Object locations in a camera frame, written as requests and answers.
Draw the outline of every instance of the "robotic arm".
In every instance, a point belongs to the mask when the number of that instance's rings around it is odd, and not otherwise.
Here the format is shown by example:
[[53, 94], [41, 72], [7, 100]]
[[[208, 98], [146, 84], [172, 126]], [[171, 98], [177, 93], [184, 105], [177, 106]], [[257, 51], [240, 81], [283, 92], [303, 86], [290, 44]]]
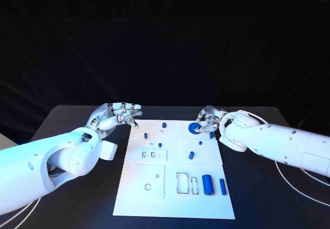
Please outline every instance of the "robotic arm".
[[[205, 125], [198, 121], [204, 117]], [[257, 155], [330, 177], [330, 137], [306, 131], [260, 124], [246, 111], [226, 112], [207, 105], [200, 111], [190, 132], [220, 131], [220, 142], [234, 151], [250, 149]]]
[[[102, 139], [115, 126], [138, 125], [141, 106], [103, 104], [92, 112], [86, 126], [70, 133], [30, 142], [0, 152], [0, 215], [18, 209], [64, 182], [92, 170], [97, 158], [112, 160], [116, 145]], [[56, 169], [47, 172], [45, 164]]]

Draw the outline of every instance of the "black curtain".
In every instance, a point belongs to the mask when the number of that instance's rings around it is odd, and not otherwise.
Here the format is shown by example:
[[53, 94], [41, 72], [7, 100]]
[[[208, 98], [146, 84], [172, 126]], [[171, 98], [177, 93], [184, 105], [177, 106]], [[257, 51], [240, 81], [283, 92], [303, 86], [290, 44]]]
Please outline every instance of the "black curtain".
[[283, 2], [275, 12], [188, 1], [40, 4], [1, 10], [0, 129], [15, 142], [56, 105], [103, 102], [276, 106], [290, 126], [328, 135], [326, 2], [303, 14]]

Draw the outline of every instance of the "cable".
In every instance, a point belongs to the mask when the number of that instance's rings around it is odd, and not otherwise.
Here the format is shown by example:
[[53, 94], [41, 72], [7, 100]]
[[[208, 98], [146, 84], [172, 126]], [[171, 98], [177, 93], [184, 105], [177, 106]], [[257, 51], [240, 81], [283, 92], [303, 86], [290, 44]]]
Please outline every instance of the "cable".
[[[264, 124], [267, 124], [267, 122], [266, 122], [257, 115], [254, 115], [254, 114], [252, 114], [252, 113], [249, 113], [249, 112], [246, 112], [246, 113], [247, 113], [249, 115], [252, 115], [253, 117], [256, 117]], [[282, 172], [280, 172], [280, 170], [279, 170], [279, 168], [277, 168], [277, 165], [276, 165], [276, 170], [277, 170], [277, 172], [279, 172], [279, 174], [280, 174], [280, 176], [282, 176], [282, 178], [283, 178], [283, 181], [288, 183], [288, 185], [290, 186], [290, 188], [292, 188], [302, 196], [305, 196], [308, 199], [313, 200], [313, 201], [318, 202], [319, 204], [324, 204], [324, 205], [330, 206], [330, 204], [325, 204], [325, 203], [322, 203], [319, 200], [311, 198], [308, 195], [305, 195], [303, 193], [301, 193], [301, 192], [293, 188], [293, 186], [289, 184], [288, 180], [285, 179], [285, 177], [283, 177], [283, 175], [282, 175]], [[326, 186], [330, 186], [325, 182], [322, 182], [321, 180], [318, 180], [316, 178], [313, 178], [313, 177], [303, 171], [303, 169], [301, 169], [301, 170], [302, 170], [302, 172], [303, 172], [312, 179], [315, 179], [315, 180], [319, 181], [322, 184], [325, 184]]]
[[318, 182], [321, 182], [324, 185], [330, 186], [328, 183], [325, 183], [324, 181], [318, 180], [313, 176], [311, 176], [311, 175], [305, 172], [303, 169], [301, 169], [301, 170], [302, 170], [302, 172], [303, 172], [313, 180], [316, 180]]
[[20, 210], [20, 212], [0, 225], [0, 228], [18, 216], [18, 214], [25, 210], [25, 208], [31, 205], [32, 202], [30, 202], [25, 207]]
[[20, 224], [25, 221], [27, 217], [30, 216], [30, 214], [31, 214], [31, 212], [32, 212], [32, 210], [34, 210], [34, 208], [35, 208], [35, 206], [37, 206], [37, 203], [38, 203], [40, 199], [41, 199], [41, 198], [37, 199], [35, 205], [34, 205], [32, 209], [30, 210], [30, 213], [27, 214], [27, 216], [24, 217], [22, 221], [18, 223], [18, 225], [15, 226], [14, 229], [17, 229], [18, 226], [20, 226]]

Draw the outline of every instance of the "black table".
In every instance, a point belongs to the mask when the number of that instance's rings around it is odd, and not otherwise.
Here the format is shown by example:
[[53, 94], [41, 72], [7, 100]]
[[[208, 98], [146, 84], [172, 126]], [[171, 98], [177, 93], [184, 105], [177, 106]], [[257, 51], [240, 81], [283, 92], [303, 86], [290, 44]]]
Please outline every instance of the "black table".
[[[64, 105], [54, 107], [31, 140], [81, 127], [94, 108], [96, 106]], [[221, 108], [230, 112], [246, 110], [269, 123], [286, 125], [275, 107]], [[142, 116], [138, 118], [194, 120], [200, 110], [201, 107], [143, 106]], [[105, 139], [117, 144], [113, 160], [99, 159], [93, 170], [84, 176], [64, 183], [54, 192], [41, 197], [20, 228], [330, 228], [330, 207], [295, 192], [277, 173], [273, 161], [249, 150], [244, 153], [234, 152], [220, 142], [236, 220], [112, 216], [129, 128], [128, 125], [117, 126]], [[305, 182], [301, 171], [282, 164], [279, 168], [283, 173], [293, 174], [292, 182], [308, 189], [309, 183]], [[14, 228], [24, 215], [5, 225], [7, 228]]]

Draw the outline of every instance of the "rectangular slot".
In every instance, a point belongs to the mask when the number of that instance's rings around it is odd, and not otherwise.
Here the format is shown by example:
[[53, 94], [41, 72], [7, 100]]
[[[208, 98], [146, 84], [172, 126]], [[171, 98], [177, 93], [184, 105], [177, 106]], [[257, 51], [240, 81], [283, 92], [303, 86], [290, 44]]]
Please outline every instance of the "rectangular slot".
[[188, 193], [185, 173], [177, 173], [177, 193]]
[[197, 179], [191, 177], [191, 193], [197, 195]]

